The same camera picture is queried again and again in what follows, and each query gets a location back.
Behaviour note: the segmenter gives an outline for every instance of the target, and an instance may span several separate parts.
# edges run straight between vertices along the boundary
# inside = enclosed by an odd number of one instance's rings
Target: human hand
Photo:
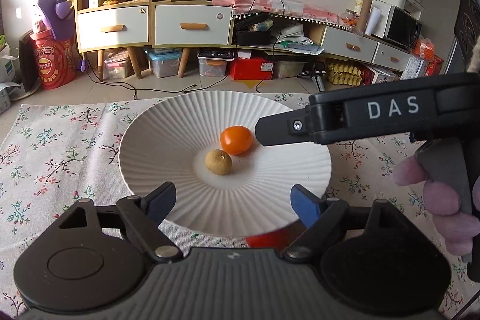
[[[428,178],[428,174],[414,156],[396,166],[393,179],[399,186],[408,186],[425,181],[423,201],[433,215],[433,223],[445,238],[445,247],[452,255],[467,255],[472,252],[473,240],[480,234],[477,217],[464,214],[460,209],[460,196],[452,187]],[[473,187],[473,204],[480,210],[480,178]]]

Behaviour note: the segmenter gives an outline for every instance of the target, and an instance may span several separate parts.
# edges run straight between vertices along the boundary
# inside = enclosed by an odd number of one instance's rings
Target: white lettering
[[[388,113],[388,116],[391,117],[393,113],[402,115],[402,112],[400,112],[400,109],[394,99],[392,99],[392,102],[390,102],[390,112]]]
[[[377,108],[377,114],[376,115],[374,115],[371,112],[371,107],[372,106],[375,106]],[[380,105],[376,102],[368,102],[368,113],[370,114],[370,119],[371,120],[380,117]]]
[[[417,100],[417,97],[409,97],[407,99],[407,102],[409,103],[409,106],[414,108],[414,109],[409,110],[409,113],[411,113],[411,114],[415,114],[419,111],[419,106],[416,103],[412,102],[413,100]]]

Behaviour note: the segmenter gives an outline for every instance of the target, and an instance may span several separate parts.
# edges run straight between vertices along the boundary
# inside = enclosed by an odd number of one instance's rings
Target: orange tomato
[[[230,127],[220,134],[222,149],[229,155],[239,155],[248,151],[254,143],[253,134],[246,127]]]

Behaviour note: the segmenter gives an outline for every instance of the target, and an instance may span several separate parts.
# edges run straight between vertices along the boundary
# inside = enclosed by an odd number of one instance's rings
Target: purple hat
[[[56,40],[69,40],[75,35],[75,13],[71,0],[38,0],[43,22],[52,29]]]

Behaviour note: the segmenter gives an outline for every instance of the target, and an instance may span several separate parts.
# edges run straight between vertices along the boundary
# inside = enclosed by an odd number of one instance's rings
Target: yellow egg carton
[[[362,77],[359,75],[353,75],[345,72],[330,71],[328,73],[328,81],[332,84],[359,86],[362,81]]]
[[[330,72],[340,72],[345,74],[352,74],[360,76],[362,73],[357,67],[347,62],[330,62],[328,63],[328,70]]]

